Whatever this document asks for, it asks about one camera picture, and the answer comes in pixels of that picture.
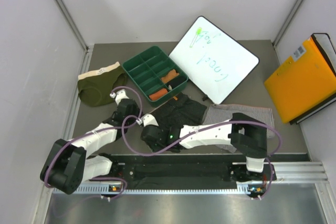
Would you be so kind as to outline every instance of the orange folder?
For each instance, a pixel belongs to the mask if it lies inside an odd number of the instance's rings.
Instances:
[[[318,46],[313,34],[264,83],[283,123],[336,93],[335,70]]]

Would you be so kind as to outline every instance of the barcode label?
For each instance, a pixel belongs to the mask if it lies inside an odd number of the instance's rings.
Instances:
[[[297,61],[302,55],[306,53],[306,49],[303,45],[301,45],[294,53],[293,53],[293,60]]]

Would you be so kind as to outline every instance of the metal plate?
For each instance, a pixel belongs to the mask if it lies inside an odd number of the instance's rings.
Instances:
[[[246,195],[124,195],[110,203],[100,198],[83,202],[87,197],[53,194],[56,214],[68,213],[56,218],[49,207],[45,223],[327,223],[315,185],[307,184],[275,184],[262,201]]]

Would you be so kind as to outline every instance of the gray striped towel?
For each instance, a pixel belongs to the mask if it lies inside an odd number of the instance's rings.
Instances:
[[[268,126],[274,127],[274,117],[271,108],[252,107],[239,104],[213,104],[208,108],[203,125],[214,124],[231,119],[233,113],[243,113],[256,120],[259,120]],[[274,137],[275,134],[271,130],[267,130],[267,138]],[[234,153],[237,149],[231,145],[218,144],[217,147]]]

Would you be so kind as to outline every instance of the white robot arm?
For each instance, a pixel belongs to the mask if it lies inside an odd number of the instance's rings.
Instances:
[[[71,194],[81,182],[110,173],[112,160],[103,156],[87,158],[104,145],[120,138],[120,126],[124,118],[131,114],[139,116],[140,112],[136,102],[127,97],[125,90],[117,92],[115,102],[118,107],[110,118],[81,136],[62,152],[48,177],[50,185]],[[59,139],[54,143],[40,174],[42,181],[45,179],[49,164],[68,141]]]
[[[241,113],[236,113],[234,116],[236,117],[233,119],[234,121],[245,120],[257,122],[257,120]],[[248,171],[256,173],[263,172],[264,160],[267,156],[266,129],[264,127],[243,125],[242,127],[248,127],[248,129],[245,129],[245,133],[250,135],[248,138],[244,134],[238,133],[236,125],[228,124],[215,126],[212,129],[206,131],[200,130],[214,124],[200,126],[184,125],[181,129],[171,129],[169,132],[167,132],[160,129],[155,117],[150,114],[146,114],[142,118],[142,121],[144,130],[141,135],[141,139],[147,142],[151,149],[153,149],[155,146],[153,143],[156,143],[156,146],[168,146],[178,138],[183,138],[190,133],[195,132],[195,134],[187,136],[185,139],[180,141],[179,144],[185,149],[202,145],[233,145],[246,156],[246,168]],[[235,141],[232,142],[233,138],[236,137],[243,137],[245,138],[243,139],[244,141],[250,140],[250,143],[246,143],[242,141],[242,139],[238,139],[238,141],[235,139]]]

